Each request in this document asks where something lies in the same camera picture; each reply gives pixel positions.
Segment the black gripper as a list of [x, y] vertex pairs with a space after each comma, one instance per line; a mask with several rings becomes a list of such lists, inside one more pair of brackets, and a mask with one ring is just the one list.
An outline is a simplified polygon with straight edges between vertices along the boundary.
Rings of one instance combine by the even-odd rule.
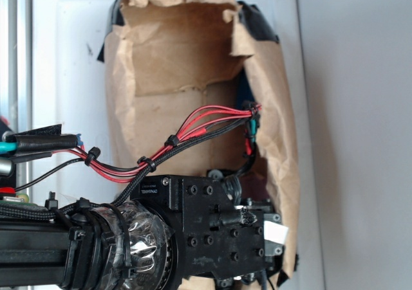
[[171, 231], [154, 254], [154, 268], [140, 274], [133, 289], [178, 289], [188, 276], [263, 282], [262, 273], [281, 269], [282, 245], [264, 238], [264, 223], [280, 221], [268, 200], [236, 208], [221, 181], [172, 175], [145, 177], [132, 198]]

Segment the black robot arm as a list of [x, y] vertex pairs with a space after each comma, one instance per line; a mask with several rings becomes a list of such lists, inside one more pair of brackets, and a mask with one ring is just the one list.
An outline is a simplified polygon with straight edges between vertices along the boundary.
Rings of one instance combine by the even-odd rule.
[[269, 200], [241, 199], [235, 177], [149, 176], [120, 206], [53, 200], [50, 221], [1, 217], [1, 285], [177, 289], [184, 278], [230, 289], [281, 269], [288, 228]]

